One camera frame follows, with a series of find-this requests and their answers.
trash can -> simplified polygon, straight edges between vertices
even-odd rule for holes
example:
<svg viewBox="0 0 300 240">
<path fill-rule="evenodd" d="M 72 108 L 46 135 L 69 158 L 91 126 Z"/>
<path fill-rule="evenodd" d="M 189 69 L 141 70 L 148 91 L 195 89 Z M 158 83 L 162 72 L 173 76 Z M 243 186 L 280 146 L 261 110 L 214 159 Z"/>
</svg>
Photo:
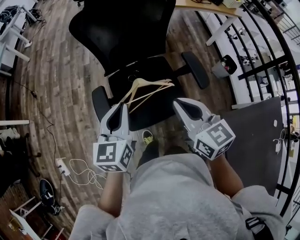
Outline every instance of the trash can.
<svg viewBox="0 0 300 240">
<path fill-rule="evenodd" d="M 213 74 L 217 78 L 227 77 L 233 74 L 236 69 L 237 65 L 229 55 L 224 56 L 219 62 L 216 63 L 215 66 L 211 68 Z"/>
</svg>

wooden hanger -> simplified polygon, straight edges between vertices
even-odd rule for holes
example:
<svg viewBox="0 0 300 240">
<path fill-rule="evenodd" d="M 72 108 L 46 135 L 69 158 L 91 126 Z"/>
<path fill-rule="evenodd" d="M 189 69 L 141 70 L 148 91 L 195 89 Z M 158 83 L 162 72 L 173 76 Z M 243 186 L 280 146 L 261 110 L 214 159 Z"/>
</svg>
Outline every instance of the wooden hanger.
<svg viewBox="0 0 300 240">
<path fill-rule="evenodd" d="M 170 82 L 171 79 L 164 79 L 164 80 L 159 80 L 159 81 L 155 81 L 155 82 L 149 82 L 149 81 L 146 81 L 142 78 L 137 78 L 133 81 L 132 83 L 132 87 L 131 89 L 128 91 L 128 93 L 121 99 L 120 103 L 121 102 L 124 102 L 130 95 L 130 99 L 129 99 L 129 102 L 126 103 L 128 105 L 128 108 L 130 107 L 131 103 L 132 102 L 135 102 L 141 98 L 145 98 L 147 97 L 145 100 L 143 100 L 138 106 L 136 106 L 133 110 L 130 111 L 130 113 L 132 113 L 136 108 L 138 108 L 143 102 L 145 102 L 148 98 L 150 98 L 154 93 L 158 92 L 158 91 L 161 91 L 163 89 L 166 89 L 166 88 L 169 88 L 169 87 L 172 87 L 174 86 L 173 83 Z M 158 85 L 160 86 L 157 90 L 153 91 L 153 92 L 150 92 L 144 96 L 141 96 L 141 97 L 138 97 L 136 99 L 133 100 L 135 94 L 136 94 L 136 91 L 138 88 L 140 87 L 145 87 L 145 86 L 150 86 L 150 85 Z"/>
</svg>

sleeve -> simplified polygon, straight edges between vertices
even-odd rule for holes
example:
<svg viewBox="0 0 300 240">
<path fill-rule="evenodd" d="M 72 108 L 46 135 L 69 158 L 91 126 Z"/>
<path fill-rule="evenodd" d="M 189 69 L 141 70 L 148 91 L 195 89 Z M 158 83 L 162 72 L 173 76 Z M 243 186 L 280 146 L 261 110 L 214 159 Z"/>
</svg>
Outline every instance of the sleeve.
<svg viewBox="0 0 300 240">
<path fill-rule="evenodd" d="M 69 240 L 106 240 L 105 231 L 115 217 L 93 205 L 84 205 L 79 211 Z"/>
<path fill-rule="evenodd" d="M 277 200 L 268 194 L 265 187 L 246 187 L 233 196 L 232 201 L 240 204 L 252 217 L 264 220 L 274 240 L 284 239 L 285 226 L 276 208 Z"/>
</svg>

wooden floor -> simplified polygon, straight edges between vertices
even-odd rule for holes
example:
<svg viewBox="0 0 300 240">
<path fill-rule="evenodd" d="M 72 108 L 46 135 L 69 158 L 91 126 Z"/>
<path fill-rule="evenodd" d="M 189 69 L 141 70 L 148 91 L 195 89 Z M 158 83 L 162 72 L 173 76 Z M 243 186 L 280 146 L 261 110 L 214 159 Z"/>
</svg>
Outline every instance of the wooden floor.
<svg viewBox="0 0 300 240">
<path fill-rule="evenodd" d="M 18 60 L 14 80 L 34 90 L 37 100 L 25 88 L 12 83 L 11 110 L 14 119 L 30 120 L 24 132 L 30 132 L 34 152 L 42 153 L 36 167 L 43 178 L 53 183 L 59 194 L 60 172 L 53 162 L 54 142 L 47 132 L 50 124 L 41 112 L 54 124 L 49 130 L 57 145 L 55 158 L 66 158 L 67 164 L 72 158 L 85 159 L 93 168 L 92 144 L 96 142 L 99 122 L 91 92 L 99 85 L 105 86 L 107 92 L 109 88 L 99 61 L 68 31 L 70 20 L 80 11 L 77 4 L 72 0 L 48 0 L 40 1 L 36 8 L 42 9 L 47 24 L 40 31 L 41 23 L 25 30 L 28 39 L 34 37 L 30 48 L 24 50 L 21 47 L 21 52 L 30 57 L 30 62 Z M 179 80 L 188 98 L 202 101 L 218 114 L 230 110 L 232 97 L 226 80 L 217 79 L 210 71 L 218 61 L 218 55 L 213 46 L 205 45 L 208 38 L 194 11 L 175 10 L 166 38 L 165 57 L 173 69 L 183 65 L 180 57 L 183 51 L 192 51 L 200 59 L 210 78 L 210 86 L 200 90 L 191 74 Z M 161 153 L 171 145 L 186 147 L 183 127 L 175 116 L 152 126 L 151 130 L 160 142 Z M 136 164 L 144 146 L 140 144 L 140 132 L 133 133 L 133 136 L 138 141 L 134 156 Z M 74 164 L 76 171 L 85 168 L 83 163 Z M 71 173 L 71 176 L 74 181 L 87 182 L 85 173 L 80 176 Z M 32 194 L 36 196 L 39 179 L 33 176 L 30 179 Z M 65 209 L 51 219 L 59 229 L 65 227 L 64 233 L 68 236 L 80 206 L 97 204 L 101 190 L 94 185 L 77 186 L 69 177 L 63 177 L 61 191 L 61 205 Z"/>
</svg>

yellow sneaker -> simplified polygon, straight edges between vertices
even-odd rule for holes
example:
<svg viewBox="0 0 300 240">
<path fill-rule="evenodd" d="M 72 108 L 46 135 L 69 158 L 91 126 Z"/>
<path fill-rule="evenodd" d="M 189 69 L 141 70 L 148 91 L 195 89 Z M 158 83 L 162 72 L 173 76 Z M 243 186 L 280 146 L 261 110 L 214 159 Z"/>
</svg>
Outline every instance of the yellow sneaker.
<svg viewBox="0 0 300 240">
<path fill-rule="evenodd" d="M 142 138 L 143 138 L 144 143 L 146 144 L 146 146 L 148 146 L 151 142 L 154 141 L 153 134 L 148 129 L 143 131 Z"/>
</svg>

